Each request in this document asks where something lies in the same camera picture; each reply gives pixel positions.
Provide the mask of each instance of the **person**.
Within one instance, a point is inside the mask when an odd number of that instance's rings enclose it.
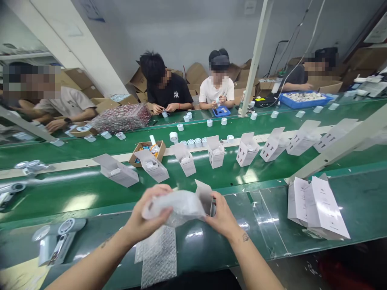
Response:
[[[296,66],[293,72],[288,69],[288,74],[282,80],[282,91],[311,91],[313,85],[308,83],[308,72],[322,72],[326,70],[327,62],[323,53],[315,53],[314,57],[307,58],[303,64]]]
[[[157,115],[192,109],[194,100],[184,79],[167,70],[161,55],[147,51],[140,57],[140,67],[147,80],[148,102]]]
[[[227,76],[230,65],[228,52],[221,48],[213,50],[208,57],[211,76],[206,78],[200,86],[199,107],[202,110],[215,109],[219,98],[221,106],[234,106],[234,83]]]
[[[172,192],[172,189],[167,184],[157,184],[147,189],[135,205],[128,222],[94,252],[65,271],[46,290],[102,289],[126,253],[135,244],[151,236],[155,230],[167,221],[172,213],[172,208],[165,209],[159,217],[152,220],[144,220],[141,213],[148,200],[154,196],[167,195],[170,192]],[[247,289],[283,290],[281,283],[262,258],[248,234],[238,225],[227,205],[226,199],[215,191],[212,192],[212,197],[216,199],[216,214],[214,217],[206,217],[206,222],[229,241],[238,259]],[[176,285],[181,286],[184,281],[179,281],[179,278],[183,279],[184,277],[182,275],[181,278],[177,277],[168,281],[166,288],[162,289],[173,289]],[[201,281],[200,276],[198,276],[195,280],[190,281],[188,287],[176,288],[214,289],[214,287],[209,288],[210,284],[204,283],[204,281],[205,279]]]

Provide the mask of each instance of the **workbench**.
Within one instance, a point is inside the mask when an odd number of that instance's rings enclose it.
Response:
[[[11,182],[25,182],[26,189],[19,193],[12,206],[0,213],[0,236],[3,267],[37,257],[38,244],[31,242],[32,234],[43,224],[59,223],[67,218],[88,218],[86,227],[77,234],[65,263],[54,266],[45,280],[47,286],[72,264],[93,251],[105,239],[122,227],[130,216],[136,201],[146,188],[156,182],[142,169],[136,168],[140,182],[125,188],[100,174],[99,166],[81,166],[76,169],[39,174],[36,178],[23,176],[4,178],[13,166],[24,160],[41,159],[52,164],[79,162],[108,153],[121,156],[133,152],[136,144],[148,141],[149,135],[163,140],[167,147],[169,133],[178,132],[179,141],[219,135],[225,140],[231,134],[240,138],[243,133],[269,134],[274,128],[285,126],[285,131],[297,130],[305,120],[319,120],[320,126],[332,126],[343,118],[365,120],[383,106],[387,100],[341,100],[335,111],[326,108],[319,114],[313,108],[303,109],[303,118],[295,117],[296,110],[281,106],[258,110],[256,120],[228,117],[222,126],[214,118],[207,127],[206,111],[193,111],[193,120],[184,123],[184,131],[177,130],[184,113],[172,114],[154,126],[127,133],[123,141],[113,137],[105,140],[98,136],[89,143],[83,139],[64,138],[66,144],[55,147],[47,143],[27,143],[0,147],[0,187]],[[279,111],[276,119],[270,118],[273,110]],[[170,178],[165,181],[173,189],[195,191],[194,179],[209,184],[219,191],[234,213],[239,225],[249,234],[266,260],[301,255],[333,247],[363,242],[387,236],[384,221],[387,213],[387,151],[376,145],[365,151],[352,152],[324,171],[330,184],[351,240],[327,241],[311,237],[306,229],[287,219],[287,185],[283,180],[314,159],[318,153],[312,147],[301,156],[282,153],[275,161],[265,163],[257,156],[250,166],[241,168],[236,162],[237,147],[225,148],[223,166],[212,169],[207,151],[194,152],[197,173],[186,178],[174,155],[164,156],[162,163]],[[189,270],[215,271],[237,265],[227,241],[205,223],[194,220],[177,228],[178,273]],[[122,289],[138,286],[141,280],[141,263],[134,264],[135,248],[124,258],[106,288]]]

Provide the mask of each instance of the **blue plastic tray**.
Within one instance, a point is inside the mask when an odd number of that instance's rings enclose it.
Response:
[[[302,93],[312,93],[314,91],[305,91],[305,92],[302,92]],[[286,94],[290,94],[290,93],[300,93],[300,92],[286,92]],[[288,97],[284,96],[283,95],[284,93],[282,93],[280,96],[279,96],[279,101],[281,103],[284,103],[285,105],[291,107],[292,109],[300,109],[300,108],[308,108],[308,107],[315,107],[315,106],[324,106],[326,104],[328,104],[331,100],[333,100],[332,97],[329,97],[325,94],[322,94],[325,99],[320,99],[320,100],[313,100],[313,101],[305,101],[305,102],[296,102],[296,101],[293,101],[292,99],[289,99]]]

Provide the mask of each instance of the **small cardboard box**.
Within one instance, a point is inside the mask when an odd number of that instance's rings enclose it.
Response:
[[[305,205],[309,231],[327,240],[350,239],[326,174],[312,177],[305,188]]]
[[[254,132],[243,133],[237,153],[237,162],[241,167],[250,165],[257,156],[259,146],[254,140]]]
[[[160,147],[160,151],[158,152],[158,155],[157,155],[157,160],[161,162],[162,158],[164,156],[164,153],[165,153],[165,149],[166,149],[165,143],[163,141],[156,141],[156,144]],[[131,165],[133,165],[134,167],[141,167],[142,166],[141,162],[135,163],[136,156],[134,156],[134,153],[137,152],[138,149],[140,149],[140,147],[142,147],[142,146],[149,146],[149,147],[151,147],[152,146],[152,142],[139,142],[137,144],[136,148],[133,151],[132,156],[129,159],[129,163]]]
[[[288,191],[287,218],[304,227],[308,226],[305,205],[305,188],[308,186],[308,181],[295,177]]]
[[[133,154],[141,161],[142,168],[158,183],[169,178],[168,170],[161,164],[160,161],[149,150],[141,150],[133,152]],[[154,167],[149,168],[147,163],[152,162]]]
[[[321,137],[319,142],[317,142],[313,147],[318,153],[323,152],[326,148],[331,146],[337,140],[340,140],[349,131],[351,131],[356,126],[357,121],[357,119],[342,119],[333,126],[327,134]]]
[[[194,158],[183,143],[177,143],[171,146],[173,154],[179,161],[186,177],[196,173]]]
[[[319,142],[321,135],[315,134],[313,131],[320,125],[320,121],[306,120],[298,129],[295,136],[290,140],[290,144],[286,147],[289,155],[300,156],[314,144]]]
[[[221,167],[225,158],[225,149],[219,142],[219,136],[207,137],[208,157],[212,169]]]
[[[284,129],[285,127],[281,127],[271,131],[271,134],[260,153],[260,156],[265,162],[276,160],[289,145],[289,139],[281,136]]]
[[[129,187],[139,181],[135,171],[115,160],[109,154],[97,156],[93,160],[101,165],[101,173],[104,176],[122,186]]]

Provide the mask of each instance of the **wall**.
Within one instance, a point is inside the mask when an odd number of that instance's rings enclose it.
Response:
[[[227,49],[232,62],[243,64],[252,57],[263,3],[258,0],[254,15],[244,15],[242,0],[93,0],[106,21],[97,23],[85,16],[82,0],[72,1],[122,81],[132,77],[138,67],[135,60],[146,50],[159,52],[168,67],[179,70],[183,65],[187,70],[194,62],[207,68],[209,53],[221,47]],[[309,2],[274,2],[259,76],[267,73],[278,41],[290,38]],[[382,2],[326,0],[313,51],[337,43],[344,55]],[[291,57],[306,49],[321,3],[313,1]]]

